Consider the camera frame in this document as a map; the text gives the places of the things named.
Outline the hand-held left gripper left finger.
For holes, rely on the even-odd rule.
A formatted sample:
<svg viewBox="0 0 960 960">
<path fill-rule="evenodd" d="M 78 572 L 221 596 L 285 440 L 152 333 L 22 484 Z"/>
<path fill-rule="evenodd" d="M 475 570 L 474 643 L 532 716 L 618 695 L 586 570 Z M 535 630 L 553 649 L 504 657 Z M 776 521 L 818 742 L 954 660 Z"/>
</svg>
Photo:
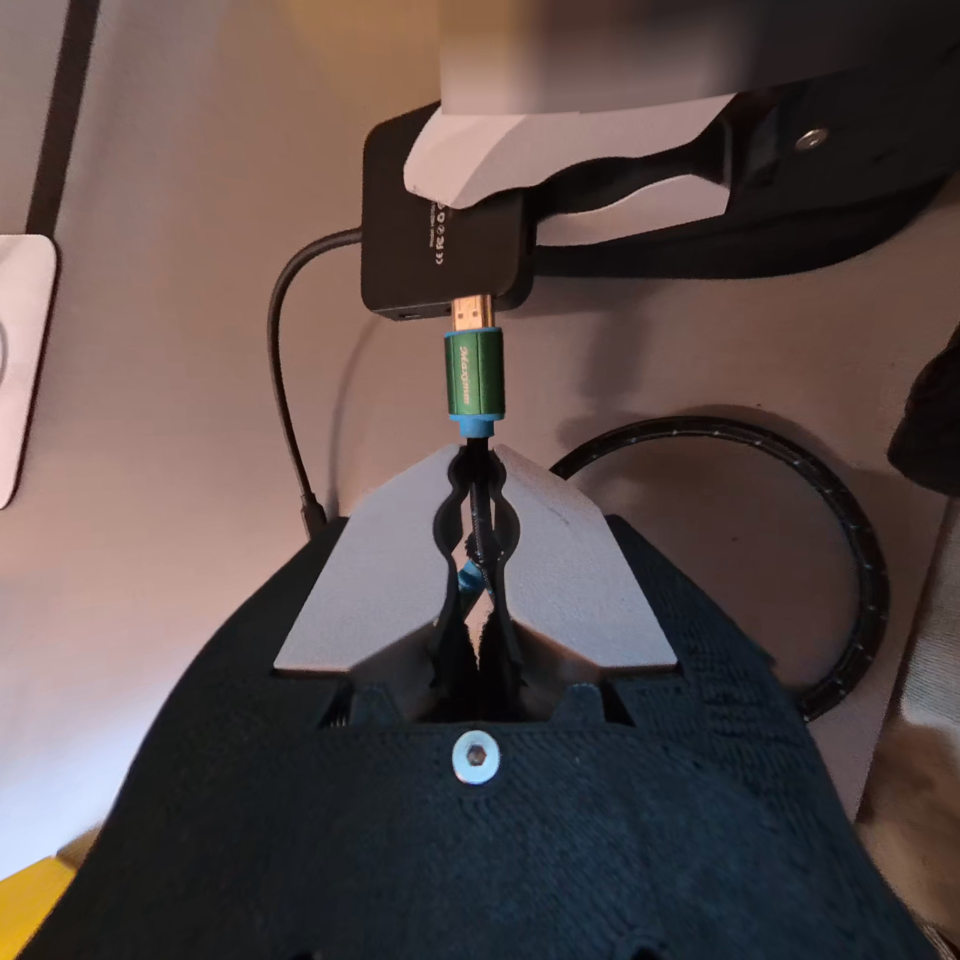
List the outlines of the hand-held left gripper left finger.
<svg viewBox="0 0 960 960">
<path fill-rule="evenodd" d="M 275 670 L 354 673 L 437 625 L 456 590 L 452 553 L 462 524 L 450 469 L 465 451 L 444 446 L 355 506 Z"/>
</svg>

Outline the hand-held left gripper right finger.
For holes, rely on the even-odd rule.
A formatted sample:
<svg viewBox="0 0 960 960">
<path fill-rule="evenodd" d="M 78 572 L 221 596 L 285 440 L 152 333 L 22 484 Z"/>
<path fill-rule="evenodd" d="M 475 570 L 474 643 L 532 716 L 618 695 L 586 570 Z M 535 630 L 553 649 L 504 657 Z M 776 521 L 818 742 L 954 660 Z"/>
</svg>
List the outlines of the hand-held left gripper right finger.
<svg viewBox="0 0 960 960">
<path fill-rule="evenodd" d="M 503 567 L 526 673 L 634 673 L 678 664 L 605 516 L 577 486 L 498 444 L 518 522 Z"/>
</svg>

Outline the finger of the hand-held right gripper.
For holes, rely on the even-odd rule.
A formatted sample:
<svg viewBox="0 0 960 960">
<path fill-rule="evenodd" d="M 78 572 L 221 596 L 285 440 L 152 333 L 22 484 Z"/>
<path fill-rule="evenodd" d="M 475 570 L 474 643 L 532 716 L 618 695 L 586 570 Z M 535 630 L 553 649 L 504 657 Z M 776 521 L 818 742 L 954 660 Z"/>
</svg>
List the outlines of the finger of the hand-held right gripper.
<svg viewBox="0 0 960 960">
<path fill-rule="evenodd" d="M 672 176 L 607 205 L 542 220 L 535 242 L 548 248 L 593 246 L 723 215 L 730 187 L 695 174 Z"/>
<path fill-rule="evenodd" d="M 690 143 L 732 96 L 600 112 L 451 114 L 428 119 L 406 158 L 415 196 L 463 210 L 580 163 L 637 160 Z"/>
</svg>

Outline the black square adapter hub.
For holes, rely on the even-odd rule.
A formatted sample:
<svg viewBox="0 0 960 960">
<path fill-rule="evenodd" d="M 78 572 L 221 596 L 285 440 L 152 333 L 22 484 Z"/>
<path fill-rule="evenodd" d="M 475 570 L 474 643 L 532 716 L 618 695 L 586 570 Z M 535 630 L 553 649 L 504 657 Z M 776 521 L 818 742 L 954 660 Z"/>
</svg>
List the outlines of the black square adapter hub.
<svg viewBox="0 0 960 960">
<path fill-rule="evenodd" d="M 521 306 L 533 281 L 534 228 L 519 190 L 450 208 L 409 192 L 403 168 L 435 116 L 431 102 L 375 126 L 363 151 L 362 222 L 322 237 L 284 266 L 267 313 L 270 380 L 299 487 L 309 538 L 327 526 L 297 442 L 282 374 L 281 317 L 285 296 L 308 263 L 330 251 L 361 247 L 361 297 L 374 314 L 395 322 L 452 317 L 455 301 L 478 295 L 493 310 Z"/>
</svg>

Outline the black HDMI cable green plug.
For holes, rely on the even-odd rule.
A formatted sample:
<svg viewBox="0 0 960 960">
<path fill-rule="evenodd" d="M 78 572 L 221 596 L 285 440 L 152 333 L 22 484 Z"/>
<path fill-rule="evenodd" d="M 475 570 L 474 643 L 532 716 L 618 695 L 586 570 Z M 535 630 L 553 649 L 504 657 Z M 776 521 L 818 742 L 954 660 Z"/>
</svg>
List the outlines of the black HDMI cable green plug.
<svg viewBox="0 0 960 960">
<path fill-rule="evenodd" d="M 495 325 L 491 298 L 469 297 L 478 306 L 473 326 L 444 336 L 448 413 L 462 438 L 483 449 L 506 413 L 502 329 Z M 857 604 L 846 645 L 822 678 L 794 694 L 805 723 L 836 709 L 863 681 L 879 654 L 891 605 L 891 588 L 879 540 L 857 498 L 809 450 L 768 428 L 712 414 L 679 414 L 635 421 L 580 444 L 556 462 L 550 474 L 562 482 L 596 461 L 636 445 L 672 439 L 714 439 L 757 450 L 786 465 L 822 499 L 836 519 L 857 582 Z"/>
</svg>

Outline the yellow plastic bin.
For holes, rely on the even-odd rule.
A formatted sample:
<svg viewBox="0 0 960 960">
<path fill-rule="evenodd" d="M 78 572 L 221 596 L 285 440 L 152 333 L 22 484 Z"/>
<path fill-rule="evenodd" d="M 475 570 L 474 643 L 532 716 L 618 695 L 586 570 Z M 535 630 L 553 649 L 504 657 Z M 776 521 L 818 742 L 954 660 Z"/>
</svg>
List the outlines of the yellow plastic bin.
<svg viewBox="0 0 960 960">
<path fill-rule="evenodd" d="M 1 881 L 1 958 L 14 959 L 34 936 L 77 873 L 44 858 Z"/>
</svg>

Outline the black quilted mat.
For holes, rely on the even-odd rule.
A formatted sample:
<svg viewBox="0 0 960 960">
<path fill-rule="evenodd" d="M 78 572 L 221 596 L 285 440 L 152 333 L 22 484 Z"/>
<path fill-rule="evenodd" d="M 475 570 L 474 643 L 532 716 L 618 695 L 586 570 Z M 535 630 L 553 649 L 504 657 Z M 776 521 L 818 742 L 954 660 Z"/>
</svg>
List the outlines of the black quilted mat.
<svg viewBox="0 0 960 960">
<path fill-rule="evenodd" d="M 915 380 L 887 459 L 914 484 L 959 497 L 959 329 Z"/>
</svg>

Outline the flat white object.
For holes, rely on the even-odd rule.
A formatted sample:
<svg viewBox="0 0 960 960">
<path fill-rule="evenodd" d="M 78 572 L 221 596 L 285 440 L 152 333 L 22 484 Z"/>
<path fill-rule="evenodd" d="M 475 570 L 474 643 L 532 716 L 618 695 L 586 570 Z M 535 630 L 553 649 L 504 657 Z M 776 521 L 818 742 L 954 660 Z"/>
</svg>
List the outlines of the flat white object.
<svg viewBox="0 0 960 960">
<path fill-rule="evenodd" d="M 48 237 L 1 235 L 2 509 L 18 490 L 58 269 Z"/>
</svg>

